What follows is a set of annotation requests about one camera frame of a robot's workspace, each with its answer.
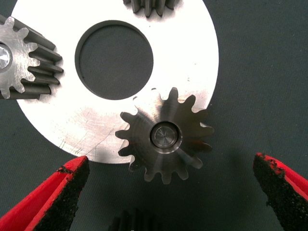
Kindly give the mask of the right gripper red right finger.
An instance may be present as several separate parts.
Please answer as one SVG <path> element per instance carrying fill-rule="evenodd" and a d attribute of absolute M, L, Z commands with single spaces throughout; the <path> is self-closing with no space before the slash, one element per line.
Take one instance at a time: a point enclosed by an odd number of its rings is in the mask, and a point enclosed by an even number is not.
<path fill-rule="evenodd" d="M 254 175 L 285 231 L 308 229 L 308 180 L 283 162 L 257 153 Z"/>

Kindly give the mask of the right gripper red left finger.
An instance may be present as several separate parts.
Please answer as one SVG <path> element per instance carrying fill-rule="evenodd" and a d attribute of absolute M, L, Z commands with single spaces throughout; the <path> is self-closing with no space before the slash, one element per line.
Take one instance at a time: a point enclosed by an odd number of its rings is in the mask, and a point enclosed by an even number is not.
<path fill-rule="evenodd" d="M 2 231 L 68 231 L 90 173 L 86 156 L 74 158 L 51 174 L 0 219 Z"/>

